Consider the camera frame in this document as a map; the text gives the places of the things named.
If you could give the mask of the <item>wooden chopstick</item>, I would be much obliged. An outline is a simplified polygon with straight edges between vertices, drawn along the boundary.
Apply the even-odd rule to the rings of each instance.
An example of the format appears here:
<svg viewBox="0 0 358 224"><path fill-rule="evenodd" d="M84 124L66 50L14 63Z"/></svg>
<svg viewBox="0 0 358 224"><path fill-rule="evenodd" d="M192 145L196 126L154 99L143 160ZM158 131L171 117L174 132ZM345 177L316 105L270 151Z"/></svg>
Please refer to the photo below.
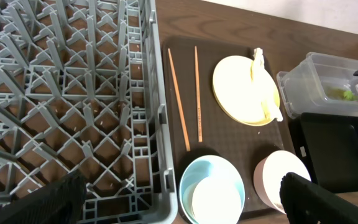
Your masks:
<svg viewBox="0 0 358 224"><path fill-rule="evenodd" d="M197 126L198 126L198 142L203 141L202 119L201 119L201 99L200 99L200 75L198 64L198 49L194 47L195 56L195 85L196 85L196 109L197 109Z"/></svg>
<svg viewBox="0 0 358 224"><path fill-rule="evenodd" d="M173 63L172 53L171 53L170 49L168 49L168 57L169 57L169 61L170 61L170 68L171 68L172 77L173 77L173 85L174 85L174 89L175 89L175 96L177 99L177 106L178 106L178 112L180 115L180 122L181 122L182 131L183 131L185 147L186 147L186 150L189 152L191 149L190 149L190 142L188 139L188 131L186 128L186 121L185 121L183 107L182 107L182 103L181 103L180 91L179 91L178 82L177 82L177 75L176 75L175 66Z"/></svg>

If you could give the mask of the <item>pink bowl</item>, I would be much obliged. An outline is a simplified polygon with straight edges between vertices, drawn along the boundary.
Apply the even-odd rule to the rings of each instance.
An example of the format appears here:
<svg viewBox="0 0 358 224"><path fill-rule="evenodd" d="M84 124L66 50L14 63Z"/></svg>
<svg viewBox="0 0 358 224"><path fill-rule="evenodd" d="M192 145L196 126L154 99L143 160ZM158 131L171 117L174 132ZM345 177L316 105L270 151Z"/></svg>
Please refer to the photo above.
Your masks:
<svg viewBox="0 0 358 224"><path fill-rule="evenodd" d="M261 160L253 175L254 189L263 203L284 213L280 199L282 178L289 172L296 173L306 180L310 174L302 161L291 152L279 150Z"/></svg>

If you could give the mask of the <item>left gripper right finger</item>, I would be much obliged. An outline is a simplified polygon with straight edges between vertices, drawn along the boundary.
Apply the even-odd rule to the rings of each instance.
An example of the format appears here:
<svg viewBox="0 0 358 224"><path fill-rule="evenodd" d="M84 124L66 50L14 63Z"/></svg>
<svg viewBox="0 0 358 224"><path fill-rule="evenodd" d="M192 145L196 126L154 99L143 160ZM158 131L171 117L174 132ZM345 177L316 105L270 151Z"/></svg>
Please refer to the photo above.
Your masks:
<svg viewBox="0 0 358 224"><path fill-rule="evenodd" d="M358 224L358 207L289 172L281 181L280 200L290 224Z"/></svg>

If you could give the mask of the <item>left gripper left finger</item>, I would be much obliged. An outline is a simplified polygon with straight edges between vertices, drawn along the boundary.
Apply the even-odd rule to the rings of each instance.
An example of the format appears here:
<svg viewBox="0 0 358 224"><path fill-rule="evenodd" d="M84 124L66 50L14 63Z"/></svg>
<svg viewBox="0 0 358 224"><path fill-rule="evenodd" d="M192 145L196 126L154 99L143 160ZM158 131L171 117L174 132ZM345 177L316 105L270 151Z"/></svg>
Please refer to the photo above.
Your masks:
<svg viewBox="0 0 358 224"><path fill-rule="evenodd" d="M1 208L0 224L76 223L85 200L85 178L77 170Z"/></svg>

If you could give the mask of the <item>white paper cup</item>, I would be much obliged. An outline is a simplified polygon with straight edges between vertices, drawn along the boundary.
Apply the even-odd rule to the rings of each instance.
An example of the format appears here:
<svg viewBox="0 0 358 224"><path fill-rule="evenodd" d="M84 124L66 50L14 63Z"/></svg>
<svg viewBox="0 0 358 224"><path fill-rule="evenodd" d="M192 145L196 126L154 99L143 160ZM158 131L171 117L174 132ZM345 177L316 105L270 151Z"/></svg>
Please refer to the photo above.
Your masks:
<svg viewBox="0 0 358 224"><path fill-rule="evenodd" d="M191 208L198 223L237 223L242 210L235 185L217 177L201 180L192 196Z"/></svg>

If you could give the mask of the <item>green food scrap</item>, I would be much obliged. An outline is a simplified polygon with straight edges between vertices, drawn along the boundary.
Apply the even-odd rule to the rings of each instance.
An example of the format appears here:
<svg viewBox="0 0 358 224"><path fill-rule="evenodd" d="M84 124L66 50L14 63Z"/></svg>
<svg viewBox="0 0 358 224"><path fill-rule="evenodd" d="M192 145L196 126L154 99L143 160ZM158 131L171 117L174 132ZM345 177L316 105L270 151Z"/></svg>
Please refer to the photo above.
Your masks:
<svg viewBox="0 0 358 224"><path fill-rule="evenodd" d="M340 88L328 88L325 90L328 98L332 100L358 101L358 96L350 90Z"/></svg>

